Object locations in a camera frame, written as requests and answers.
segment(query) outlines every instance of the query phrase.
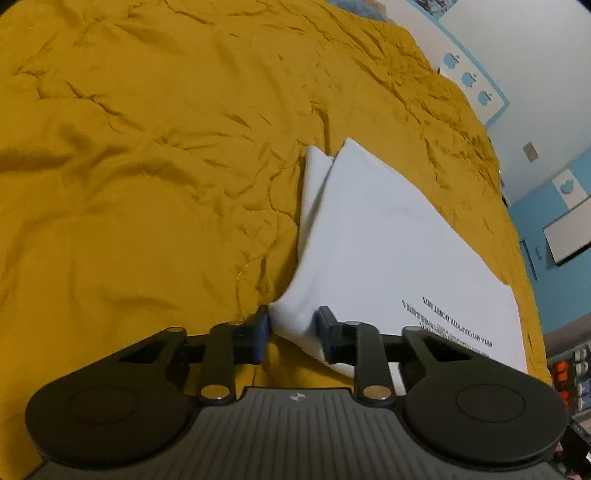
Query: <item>circular pad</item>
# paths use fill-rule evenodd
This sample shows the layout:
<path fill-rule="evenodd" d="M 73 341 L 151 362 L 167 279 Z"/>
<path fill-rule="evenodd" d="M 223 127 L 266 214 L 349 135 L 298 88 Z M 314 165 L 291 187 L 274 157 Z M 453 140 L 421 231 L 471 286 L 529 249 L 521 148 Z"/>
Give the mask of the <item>circular pad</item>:
<path fill-rule="evenodd" d="M 456 402 L 464 415 L 485 423 L 511 421 L 525 410 L 521 395 L 503 385 L 471 385 L 458 393 Z"/>
<path fill-rule="evenodd" d="M 555 391 L 491 361 L 440 364 L 410 390 L 405 415 L 436 451 L 493 466 L 551 454 L 567 423 Z"/>
<path fill-rule="evenodd" d="M 191 415 L 188 397 L 145 365 L 84 370 L 39 390 L 25 421 L 41 454 L 76 468 L 110 468 L 152 455 L 175 441 Z"/>

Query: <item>poster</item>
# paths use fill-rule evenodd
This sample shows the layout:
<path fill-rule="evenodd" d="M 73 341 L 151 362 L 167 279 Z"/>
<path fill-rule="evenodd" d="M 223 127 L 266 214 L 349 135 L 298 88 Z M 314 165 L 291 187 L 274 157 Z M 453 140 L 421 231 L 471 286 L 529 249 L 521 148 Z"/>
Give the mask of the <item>poster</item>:
<path fill-rule="evenodd" d="M 418 6 L 423 7 L 425 11 L 435 18 L 441 18 L 457 0 L 414 0 Z"/>

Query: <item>apple decal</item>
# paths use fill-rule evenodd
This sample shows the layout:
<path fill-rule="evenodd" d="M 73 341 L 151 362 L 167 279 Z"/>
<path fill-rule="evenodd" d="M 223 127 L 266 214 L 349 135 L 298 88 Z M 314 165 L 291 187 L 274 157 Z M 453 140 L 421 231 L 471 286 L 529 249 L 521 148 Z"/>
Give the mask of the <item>apple decal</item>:
<path fill-rule="evenodd" d="M 468 72 L 464 72 L 464 74 L 462 75 L 462 83 L 467 88 L 472 88 L 472 85 L 474 85 L 475 81 L 476 81 L 476 75 L 473 75 Z"/>
<path fill-rule="evenodd" d="M 445 66 L 450 69 L 453 70 L 454 68 L 456 68 L 456 65 L 459 63 L 459 59 L 460 56 L 459 55 L 452 55 L 451 53 L 446 53 L 443 56 L 443 63 L 445 64 Z"/>
<path fill-rule="evenodd" d="M 564 193 L 565 195 L 568 195 L 569 193 L 571 193 L 573 191 L 573 188 L 574 188 L 574 180 L 568 179 L 560 186 L 560 191 L 562 193 Z"/>
<path fill-rule="evenodd" d="M 492 97 L 488 93 L 486 93 L 484 90 L 478 94 L 478 101 L 480 102 L 480 104 L 482 106 L 487 106 L 491 100 L 492 100 Z"/>

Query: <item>light switch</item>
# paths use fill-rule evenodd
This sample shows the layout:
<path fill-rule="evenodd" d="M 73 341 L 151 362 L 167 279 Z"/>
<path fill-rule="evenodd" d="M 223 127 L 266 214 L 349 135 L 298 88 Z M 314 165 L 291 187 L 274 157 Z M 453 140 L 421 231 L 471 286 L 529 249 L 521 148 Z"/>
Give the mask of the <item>light switch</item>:
<path fill-rule="evenodd" d="M 537 160 L 540 157 L 532 142 L 527 142 L 523 146 L 523 151 L 530 162 L 533 162 L 534 160 Z"/>

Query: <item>yellow comforter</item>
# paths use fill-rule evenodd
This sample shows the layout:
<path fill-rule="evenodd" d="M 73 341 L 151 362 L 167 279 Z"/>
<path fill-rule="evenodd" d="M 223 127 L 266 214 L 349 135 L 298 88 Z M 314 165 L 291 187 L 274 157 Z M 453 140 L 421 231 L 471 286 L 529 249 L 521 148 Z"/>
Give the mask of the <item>yellow comforter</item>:
<path fill-rule="evenodd" d="M 38 462 L 23 412 L 43 384 L 281 295 L 306 145 L 335 154 L 346 137 L 511 285 L 530 373 L 547 379 L 494 151 L 406 30 L 323 0 L 22 0 L 0 49 L 3 480 Z M 243 369 L 253 381 L 347 379 L 276 340 Z"/>

